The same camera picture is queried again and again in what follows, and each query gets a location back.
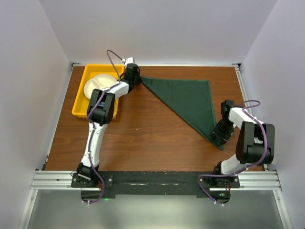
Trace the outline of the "dark green cloth napkin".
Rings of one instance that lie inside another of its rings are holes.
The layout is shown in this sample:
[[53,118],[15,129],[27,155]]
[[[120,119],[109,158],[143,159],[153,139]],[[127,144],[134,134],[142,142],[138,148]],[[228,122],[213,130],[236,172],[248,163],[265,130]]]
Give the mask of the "dark green cloth napkin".
[[202,137],[224,150],[224,146],[211,137],[216,118],[208,80],[142,77],[142,84]]

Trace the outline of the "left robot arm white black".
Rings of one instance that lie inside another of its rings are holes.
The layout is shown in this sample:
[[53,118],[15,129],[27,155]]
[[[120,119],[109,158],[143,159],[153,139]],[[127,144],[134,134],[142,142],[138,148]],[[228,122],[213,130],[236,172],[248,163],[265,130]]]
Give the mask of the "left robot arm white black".
[[113,119],[115,100],[127,95],[141,83],[140,68],[135,63],[128,63],[125,72],[117,80],[110,78],[110,75],[99,74],[90,80],[93,88],[87,108],[88,139],[84,155],[73,174],[74,181],[83,182],[88,187],[101,182],[98,174],[100,149],[106,128]]

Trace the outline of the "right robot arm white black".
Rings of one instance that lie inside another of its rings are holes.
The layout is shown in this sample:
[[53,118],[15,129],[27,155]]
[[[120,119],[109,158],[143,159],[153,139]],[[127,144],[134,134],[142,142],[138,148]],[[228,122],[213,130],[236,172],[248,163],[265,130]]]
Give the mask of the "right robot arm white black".
[[224,187],[234,180],[237,174],[254,166],[272,163],[275,150],[275,126],[252,116],[246,107],[235,105],[232,100],[221,103],[221,120],[211,132],[212,140],[219,146],[224,145],[239,129],[235,154],[219,162],[203,182]]

